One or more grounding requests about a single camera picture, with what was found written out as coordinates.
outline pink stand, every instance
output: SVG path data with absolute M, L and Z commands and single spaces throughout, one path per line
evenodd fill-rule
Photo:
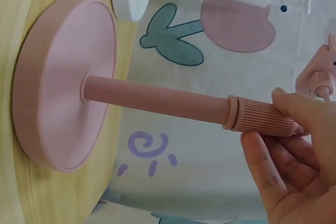
M 23 150 L 37 164 L 78 169 L 98 138 L 107 103 L 238 132 L 300 133 L 271 104 L 114 80 L 115 43 L 111 12 L 99 0 L 58 0 L 32 27 L 15 71 L 13 118 Z

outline white fabric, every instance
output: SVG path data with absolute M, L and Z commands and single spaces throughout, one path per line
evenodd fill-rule
M 301 0 L 286 1 L 301 3 Z M 336 26 L 326 28 L 328 22 L 332 23 L 329 20 L 335 18 L 334 0 L 313 2 L 310 16 L 271 9 L 268 20 L 276 29 L 276 38 L 265 50 L 254 54 L 229 52 L 200 33 L 184 40 L 197 46 L 205 61 L 198 67 L 183 67 L 167 61 L 155 49 L 143 49 L 139 45 L 152 16 L 167 3 L 177 6 L 172 25 L 199 19 L 202 0 L 151 0 L 139 23 L 130 81 L 224 98 L 233 94 L 271 102 L 270 94 L 275 87 L 295 90 L 295 77 L 326 42 L 326 32 L 330 29 L 336 32 Z M 161 133 L 169 137 L 167 149 L 156 158 L 134 156 L 128 149 L 128 139 L 136 131 L 154 137 L 154 144 L 149 148 L 138 140 L 139 150 L 159 147 Z M 171 153 L 177 158 L 176 167 L 168 161 Z M 153 160 L 158 161 L 158 166 L 155 176 L 150 177 L 148 170 Z M 118 177 L 121 164 L 129 168 Z M 220 221 L 266 217 L 245 162 L 239 134 L 224 131 L 220 125 L 166 115 L 122 109 L 118 152 L 109 189 L 110 200 L 166 215 Z

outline pink rod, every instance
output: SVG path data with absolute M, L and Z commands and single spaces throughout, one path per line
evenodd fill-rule
M 203 122 L 224 125 L 228 118 L 227 99 L 129 81 L 90 75 L 83 93 L 86 100 Z

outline wooden surface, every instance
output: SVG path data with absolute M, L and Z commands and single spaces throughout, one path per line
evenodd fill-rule
M 74 174 L 37 167 L 13 135 L 11 83 L 20 45 L 55 0 L 0 0 L 0 223 L 82 224 L 112 174 L 120 108 L 110 107 L 98 144 Z M 126 78 L 136 25 L 117 22 L 116 77 Z

